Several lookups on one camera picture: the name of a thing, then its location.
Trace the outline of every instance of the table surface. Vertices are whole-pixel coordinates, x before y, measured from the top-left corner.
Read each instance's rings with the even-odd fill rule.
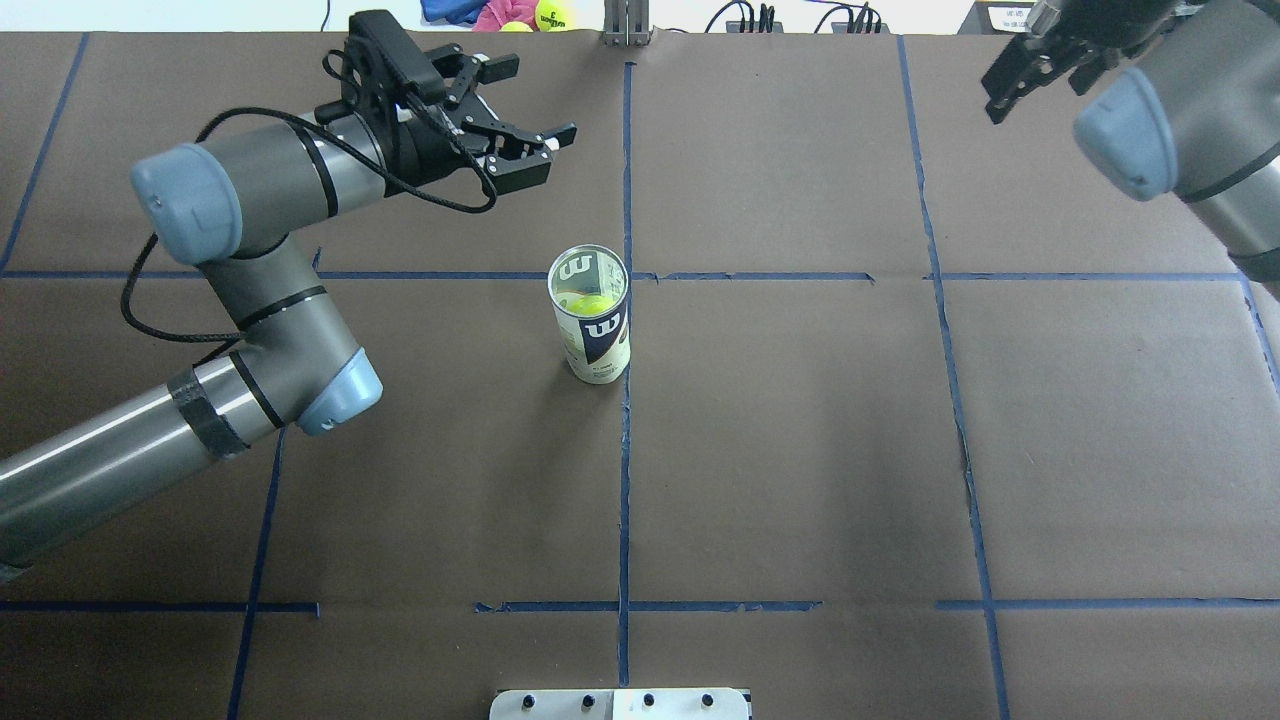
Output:
[[[1280,307],[1097,176],[1083,100],[991,127],[989,37],[417,36],[451,40],[520,53],[485,96],[577,143],[481,217],[402,196],[297,232],[385,397],[0,588],[0,715],[723,685],[771,719],[1274,716]],[[6,37],[0,456],[204,352],[116,314],[128,168],[228,106],[329,100],[333,44]],[[632,272],[604,387],[536,279],[581,242]],[[227,327],[168,259],[137,302]]]

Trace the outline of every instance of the logo on can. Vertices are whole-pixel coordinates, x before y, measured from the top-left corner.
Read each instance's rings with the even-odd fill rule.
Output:
[[[547,290],[573,374],[594,384],[621,377],[631,363],[631,283],[622,260],[599,245],[571,247],[552,264]]]

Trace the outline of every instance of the light blue cap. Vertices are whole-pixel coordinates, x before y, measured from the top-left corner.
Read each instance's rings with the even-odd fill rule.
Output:
[[[383,382],[361,347],[302,413],[298,427],[308,436],[324,434],[369,410],[381,396]]]
[[[1075,142],[1112,184],[1151,200],[1178,184],[1178,147],[1156,88],[1129,68],[1075,118]]]
[[[239,247],[243,218],[236,186],[204,147],[188,142],[152,155],[133,165],[129,177],[156,234],[179,263],[221,260]]]

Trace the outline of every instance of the green tennis ball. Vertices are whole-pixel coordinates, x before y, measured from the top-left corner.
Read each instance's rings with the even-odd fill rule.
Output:
[[[538,29],[550,32],[576,27],[575,15],[572,0],[538,0],[538,8],[534,10]]]
[[[613,301],[603,295],[584,295],[568,304],[566,310],[575,315],[593,318],[613,307]]]

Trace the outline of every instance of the white and green can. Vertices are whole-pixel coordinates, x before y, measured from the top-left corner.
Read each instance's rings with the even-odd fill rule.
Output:
[[[573,374],[593,384],[618,379],[631,363],[631,279],[622,259],[599,245],[570,247],[552,263],[547,291]]]

